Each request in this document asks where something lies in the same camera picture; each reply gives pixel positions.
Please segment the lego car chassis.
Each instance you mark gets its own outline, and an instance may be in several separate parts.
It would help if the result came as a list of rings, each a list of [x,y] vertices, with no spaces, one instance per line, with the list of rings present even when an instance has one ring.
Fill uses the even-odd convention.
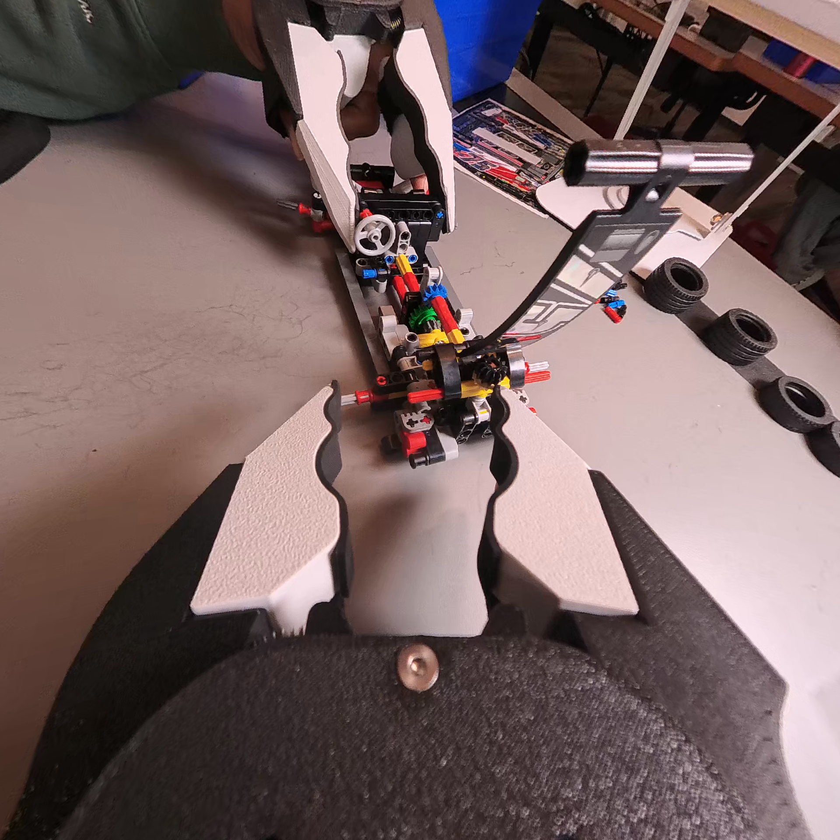
[[[549,364],[526,347],[547,339],[590,308],[667,234],[680,212],[666,206],[678,186],[719,186],[748,172],[745,143],[683,140],[579,140],[563,162],[567,186],[627,186],[619,209],[590,212],[549,269],[488,338],[456,300],[428,248],[444,230],[443,205],[395,184],[392,166],[353,164],[360,199],[353,253],[339,254],[375,382],[342,406],[392,410],[394,432],[381,446],[412,468],[455,459],[470,439],[491,438],[489,399],[507,387],[546,382]]]

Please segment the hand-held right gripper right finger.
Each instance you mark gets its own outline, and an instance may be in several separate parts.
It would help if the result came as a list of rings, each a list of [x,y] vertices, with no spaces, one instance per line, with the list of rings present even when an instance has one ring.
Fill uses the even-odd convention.
[[[514,391],[501,388],[490,409],[496,488],[479,542],[488,604],[516,607],[529,631],[561,613],[638,614],[588,465]]]

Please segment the colourful sticker sheet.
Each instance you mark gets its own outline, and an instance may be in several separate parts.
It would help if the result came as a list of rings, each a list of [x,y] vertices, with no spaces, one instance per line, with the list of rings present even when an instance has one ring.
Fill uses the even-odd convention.
[[[561,176],[571,138],[489,98],[458,112],[452,125],[459,169],[545,215],[536,192]]]

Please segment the person's left forearm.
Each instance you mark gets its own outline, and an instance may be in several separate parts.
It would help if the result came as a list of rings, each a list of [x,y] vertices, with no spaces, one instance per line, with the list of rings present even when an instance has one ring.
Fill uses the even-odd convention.
[[[251,80],[260,70],[249,2],[3,1],[1,108],[47,120],[120,112],[200,72]]]

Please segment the small blue storage bin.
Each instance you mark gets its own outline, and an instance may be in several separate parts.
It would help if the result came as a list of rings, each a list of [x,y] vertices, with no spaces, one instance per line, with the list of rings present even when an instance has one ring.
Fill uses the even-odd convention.
[[[785,71],[792,67],[801,70],[798,78],[806,79],[817,85],[838,85],[839,84],[839,69],[829,66],[826,63],[808,57],[802,58],[801,51],[781,42],[777,39],[772,39],[763,51],[763,58],[772,62]]]

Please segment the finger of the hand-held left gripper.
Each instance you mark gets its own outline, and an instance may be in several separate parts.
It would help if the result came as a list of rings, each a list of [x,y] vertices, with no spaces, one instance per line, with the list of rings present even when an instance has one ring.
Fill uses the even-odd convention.
[[[288,32],[301,103],[297,141],[332,225],[353,253],[359,200],[340,111],[363,87],[373,40],[365,35],[327,40],[314,27],[295,23],[288,24]]]
[[[455,229],[452,111],[423,28],[407,29],[385,65],[383,91],[394,118],[391,156],[400,179],[426,177],[429,195],[444,207],[444,232]]]

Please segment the large blue parts bin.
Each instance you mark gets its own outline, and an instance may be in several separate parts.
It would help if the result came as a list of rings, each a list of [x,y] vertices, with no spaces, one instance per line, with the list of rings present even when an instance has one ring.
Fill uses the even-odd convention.
[[[505,82],[540,1],[436,1],[455,101]]]

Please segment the wooden workbench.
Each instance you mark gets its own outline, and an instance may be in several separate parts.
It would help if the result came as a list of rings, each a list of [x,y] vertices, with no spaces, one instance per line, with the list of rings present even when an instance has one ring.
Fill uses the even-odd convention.
[[[622,1],[592,2],[629,25],[659,37],[664,21],[644,11],[640,6]],[[713,72],[737,72],[756,82],[767,92],[793,103],[810,114],[824,118],[838,106],[838,85],[819,86],[804,78],[795,78],[763,58],[764,47],[758,38],[749,38],[739,52],[728,52],[713,45],[706,38],[677,27],[668,47],[701,67]]]

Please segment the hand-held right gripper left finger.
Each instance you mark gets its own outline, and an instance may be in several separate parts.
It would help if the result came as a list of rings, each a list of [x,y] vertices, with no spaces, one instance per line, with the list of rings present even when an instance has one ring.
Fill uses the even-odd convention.
[[[264,611],[283,634],[350,593],[341,393],[324,386],[246,458],[191,601],[196,616]]]

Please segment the white book stand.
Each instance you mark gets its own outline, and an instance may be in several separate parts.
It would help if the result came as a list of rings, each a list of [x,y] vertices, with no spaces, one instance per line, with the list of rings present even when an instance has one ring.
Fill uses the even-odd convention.
[[[639,70],[633,95],[625,108],[621,121],[615,130],[608,129],[611,137],[621,140],[627,137],[634,126],[648,90],[654,84],[669,51],[679,54],[686,60],[704,66],[710,73],[727,74],[737,72],[728,63],[738,54],[731,54],[716,45],[695,36],[681,26],[688,8],[688,2],[664,2],[665,10],[661,15],[655,13],[656,2],[594,2],[597,11],[586,19],[588,27],[602,29],[608,25],[607,19],[615,17],[624,21],[626,31],[638,33],[635,41],[630,41],[623,34],[615,37],[617,46],[605,45],[607,57],[602,79],[591,100],[595,103],[603,83],[613,64],[634,65]],[[793,162],[807,144],[819,140],[833,125],[838,125],[838,103],[826,111],[822,120],[809,132],[802,142],[794,147],[775,170],[756,185],[750,195],[743,199],[737,209],[720,213],[706,205],[698,196],[688,194],[686,190],[677,190],[669,204],[677,206],[681,215],[675,232],[668,234],[662,245],[654,247],[654,254],[646,257],[639,271],[652,269],[656,263],[667,256],[687,256],[702,265],[710,258],[721,244],[734,231],[737,220],[744,215],[750,205],[758,199],[780,173]],[[565,184],[559,176],[537,191],[538,204],[549,215],[570,228],[581,223],[590,212],[604,212],[619,209],[627,199],[627,186],[602,185],[574,187]]]

